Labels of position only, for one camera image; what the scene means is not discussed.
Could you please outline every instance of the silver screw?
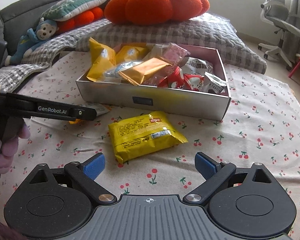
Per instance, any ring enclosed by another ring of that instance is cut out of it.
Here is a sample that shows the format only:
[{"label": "silver screw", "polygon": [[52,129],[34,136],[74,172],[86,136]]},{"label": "silver screw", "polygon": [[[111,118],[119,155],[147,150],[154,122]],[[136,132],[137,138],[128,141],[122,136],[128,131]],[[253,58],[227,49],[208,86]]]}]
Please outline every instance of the silver screw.
[{"label": "silver screw", "polygon": [[188,200],[190,202],[198,202],[201,199],[202,199],[201,196],[198,194],[189,194],[186,196],[186,200]]},{"label": "silver screw", "polygon": [[114,196],[112,196],[111,194],[102,194],[98,199],[102,202],[110,202],[114,199]]}]

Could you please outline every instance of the blue plush toy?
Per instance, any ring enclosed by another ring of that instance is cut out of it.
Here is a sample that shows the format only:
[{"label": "blue plush toy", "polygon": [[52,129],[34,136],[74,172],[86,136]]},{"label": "blue plush toy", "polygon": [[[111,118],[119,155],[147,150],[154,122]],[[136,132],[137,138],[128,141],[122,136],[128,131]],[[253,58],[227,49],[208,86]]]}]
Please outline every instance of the blue plush toy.
[{"label": "blue plush toy", "polygon": [[4,65],[18,65],[21,60],[28,57],[37,47],[50,40],[51,36],[58,30],[57,23],[53,20],[40,19],[35,32],[32,28],[27,30],[27,34],[21,36],[17,51],[13,56],[7,56]]}]

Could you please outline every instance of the box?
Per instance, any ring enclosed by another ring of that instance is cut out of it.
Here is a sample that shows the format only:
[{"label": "box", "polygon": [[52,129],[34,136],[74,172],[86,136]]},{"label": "box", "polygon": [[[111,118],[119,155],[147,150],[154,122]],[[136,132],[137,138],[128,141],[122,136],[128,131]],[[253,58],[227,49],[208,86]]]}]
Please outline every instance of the box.
[{"label": "box", "polygon": [[[124,44],[114,48],[118,52]],[[213,64],[214,74],[228,81],[217,49],[180,45],[191,57],[205,59]],[[86,78],[88,71],[76,80],[82,98],[88,102],[127,106],[151,111],[222,120],[231,102],[229,85],[220,95],[173,88],[133,86],[123,83],[92,82]]]}]

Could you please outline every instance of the triangular cutout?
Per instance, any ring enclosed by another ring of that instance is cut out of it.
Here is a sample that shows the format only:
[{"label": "triangular cutout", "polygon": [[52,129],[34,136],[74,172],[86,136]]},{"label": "triangular cutout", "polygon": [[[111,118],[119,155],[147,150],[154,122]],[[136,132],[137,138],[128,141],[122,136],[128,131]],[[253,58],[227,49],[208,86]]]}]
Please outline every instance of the triangular cutout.
[{"label": "triangular cutout", "polygon": [[47,182],[48,178],[44,170],[39,170],[34,178],[30,181],[30,184]]},{"label": "triangular cutout", "polygon": [[254,174],[253,181],[262,183],[271,183],[269,177],[266,175],[263,169],[257,169]]}]

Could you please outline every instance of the gray checkered blanket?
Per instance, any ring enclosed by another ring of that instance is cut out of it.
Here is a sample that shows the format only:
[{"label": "gray checkered blanket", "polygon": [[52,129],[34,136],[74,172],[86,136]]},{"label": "gray checkered blanket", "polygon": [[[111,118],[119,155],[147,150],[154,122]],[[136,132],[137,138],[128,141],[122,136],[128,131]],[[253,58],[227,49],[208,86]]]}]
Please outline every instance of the gray checkered blanket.
[{"label": "gray checkered blanket", "polygon": [[109,47],[127,42],[174,42],[218,49],[223,63],[264,74],[266,62],[236,35],[230,20],[205,13],[181,23],[154,26],[107,24],[79,39],[77,51],[89,51],[89,38]]},{"label": "gray checkered blanket", "polygon": [[38,47],[29,57],[22,60],[21,65],[2,67],[0,69],[2,91],[13,92],[32,73],[42,72],[51,67],[53,59],[60,51],[66,48],[75,48],[81,37],[108,23],[108,20],[101,19],[63,33]]}]

